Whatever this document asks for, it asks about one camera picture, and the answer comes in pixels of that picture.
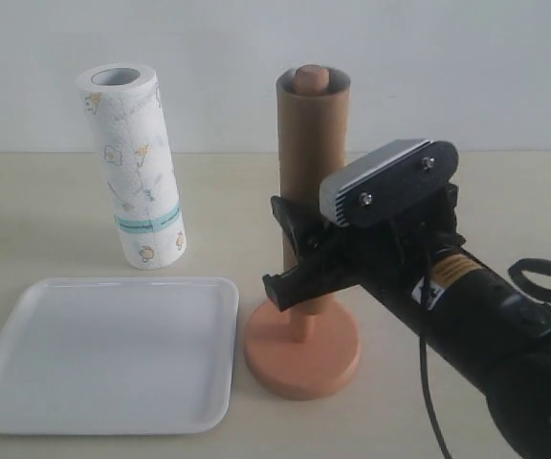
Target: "black cable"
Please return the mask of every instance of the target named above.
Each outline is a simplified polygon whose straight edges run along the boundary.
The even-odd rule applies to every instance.
[[[429,364],[427,362],[427,336],[426,336],[426,327],[427,327],[427,315],[430,310],[430,278],[431,278],[431,261],[430,261],[430,250],[425,248],[425,280],[422,284],[422,290],[420,293],[420,307],[422,308],[422,323],[420,326],[420,333],[418,334],[418,344],[420,347],[420,383],[422,385],[422,394],[425,399],[425,405],[427,407],[427,413],[429,414],[430,426],[432,431],[435,434],[435,439],[437,444],[441,449],[441,453],[444,456],[444,459],[452,459],[452,455],[448,451],[448,446],[446,445],[446,440],[444,435],[441,432],[441,427],[439,427],[439,422],[437,421],[437,415],[435,414],[435,408],[432,404],[432,396],[430,395],[429,387]]]

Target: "beige table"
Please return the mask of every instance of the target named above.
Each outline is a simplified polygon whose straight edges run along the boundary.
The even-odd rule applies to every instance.
[[[174,266],[125,262],[92,155],[0,154],[0,329],[34,282],[50,276],[221,275],[239,287],[239,330],[264,298],[261,275],[281,266],[274,155],[177,155],[188,249]],[[460,231],[468,249],[506,274],[522,256],[551,258],[551,154],[466,153]],[[358,319],[356,380],[336,396],[289,402],[249,374],[238,348],[231,405],[210,432],[179,438],[9,438],[0,458],[438,459],[421,397],[416,337],[360,288],[340,293]],[[434,402],[460,459],[515,458],[482,397],[431,355]]]

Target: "white square plate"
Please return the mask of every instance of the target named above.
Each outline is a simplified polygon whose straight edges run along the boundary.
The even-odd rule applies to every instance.
[[[34,284],[0,334],[0,433],[214,427],[229,407],[238,301],[214,277]]]

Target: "kitchen roll with printed pattern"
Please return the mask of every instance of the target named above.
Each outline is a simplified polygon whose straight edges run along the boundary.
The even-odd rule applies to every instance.
[[[82,73],[77,87],[124,256],[143,270],[170,265],[187,238],[156,72],[105,65]]]

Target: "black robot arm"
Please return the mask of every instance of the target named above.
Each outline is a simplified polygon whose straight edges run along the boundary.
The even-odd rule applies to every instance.
[[[463,248],[457,159],[448,142],[396,141],[325,179],[320,213],[272,198],[298,265],[265,290],[285,311],[362,286],[485,395],[522,458],[551,459],[551,290],[523,275],[551,262],[520,260],[517,290]]]

